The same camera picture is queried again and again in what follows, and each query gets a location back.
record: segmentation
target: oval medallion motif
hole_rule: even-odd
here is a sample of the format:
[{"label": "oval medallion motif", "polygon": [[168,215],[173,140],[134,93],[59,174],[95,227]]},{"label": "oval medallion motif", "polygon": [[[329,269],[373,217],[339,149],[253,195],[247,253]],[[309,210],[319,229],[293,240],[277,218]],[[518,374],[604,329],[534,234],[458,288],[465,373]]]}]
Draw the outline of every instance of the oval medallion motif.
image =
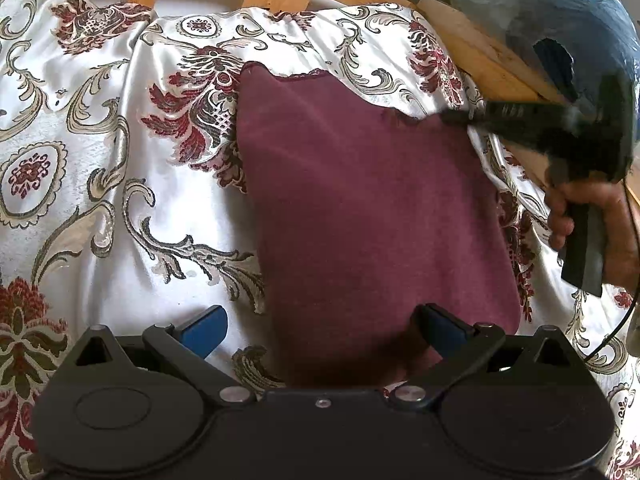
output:
[{"label": "oval medallion motif", "polygon": [[0,222],[11,228],[36,225],[47,214],[65,176],[62,142],[30,144],[0,166]]},{"label": "oval medallion motif", "polygon": [[189,16],[181,20],[176,29],[190,38],[216,38],[222,31],[220,25],[211,16]]}]

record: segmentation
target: wooden bed frame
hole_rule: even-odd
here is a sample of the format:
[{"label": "wooden bed frame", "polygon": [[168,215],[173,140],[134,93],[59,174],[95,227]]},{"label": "wooden bed frame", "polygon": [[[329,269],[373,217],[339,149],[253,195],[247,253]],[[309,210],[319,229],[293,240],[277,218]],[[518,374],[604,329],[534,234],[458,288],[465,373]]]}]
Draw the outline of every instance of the wooden bed frame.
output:
[{"label": "wooden bed frame", "polygon": [[[153,7],[156,0],[129,0]],[[300,12],[310,0],[242,0],[242,7],[263,7],[271,12]],[[530,69],[503,44],[479,30],[464,14],[436,0],[336,0],[345,6],[393,2],[419,10],[442,38],[454,63],[469,73],[484,97],[496,100],[564,102],[556,89]],[[526,168],[528,175],[541,186],[548,167],[546,157],[519,146],[508,149]],[[640,171],[636,183],[630,177],[630,190],[640,204]]]}]

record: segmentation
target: bed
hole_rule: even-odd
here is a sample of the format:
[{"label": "bed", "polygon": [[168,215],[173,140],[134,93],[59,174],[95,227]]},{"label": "bed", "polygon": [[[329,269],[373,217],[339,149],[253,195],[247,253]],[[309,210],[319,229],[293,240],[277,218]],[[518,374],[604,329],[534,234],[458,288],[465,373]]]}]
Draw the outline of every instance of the bed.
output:
[{"label": "bed", "polygon": [[[306,11],[309,0],[244,0],[233,12],[164,18],[154,1],[0,0],[3,479],[41,472],[33,403],[93,324],[135,334],[222,304],[229,331],[209,361],[258,392],[283,385],[234,131],[244,64],[282,77],[327,71],[366,102],[416,118],[483,97],[559,100],[433,0],[337,0],[346,7],[320,12]],[[468,135],[500,193],[519,333],[558,325],[586,356],[629,294],[607,286],[599,299],[562,282],[546,243],[546,160]],[[602,467],[629,480],[640,478],[640,364],[623,333],[589,367],[616,417]]]}]

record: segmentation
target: folded garment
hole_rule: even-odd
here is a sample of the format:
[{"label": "folded garment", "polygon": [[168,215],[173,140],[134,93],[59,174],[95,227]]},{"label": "folded garment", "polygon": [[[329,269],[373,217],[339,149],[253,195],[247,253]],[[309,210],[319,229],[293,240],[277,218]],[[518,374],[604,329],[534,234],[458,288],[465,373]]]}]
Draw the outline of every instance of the folded garment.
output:
[{"label": "folded garment", "polygon": [[367,103],[328,72],[247,67],[238,143],[287,383],[384,385],[423,368],[420,303],[516,332],[497,192],[466,128]]}]

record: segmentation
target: silver screw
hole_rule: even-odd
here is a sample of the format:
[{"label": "silver screw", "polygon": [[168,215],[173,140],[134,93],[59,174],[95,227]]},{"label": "silver screw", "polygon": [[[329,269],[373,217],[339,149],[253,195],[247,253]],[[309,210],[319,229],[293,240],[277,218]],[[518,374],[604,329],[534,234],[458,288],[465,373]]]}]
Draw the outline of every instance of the silver screw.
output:
[{"label": "silver screw", "polygon": [[404,402],[420,402],[427,396],[427,392],[425,392],[423,388],[420,386],[411,386],[410,384],[400,386],[394,393],[398,399],[404,400]]},{"label": "silver screw", "polygon": [[331,407],[331,401],[329,399],[318,399],[318,400],[316,400],[316,407],[317,408],[330,408]]},{"label": "silver screw", "polygon": [[244,386],[227,386],[220,390],[220,399],[225,402],[247,402],[251,392]]}]

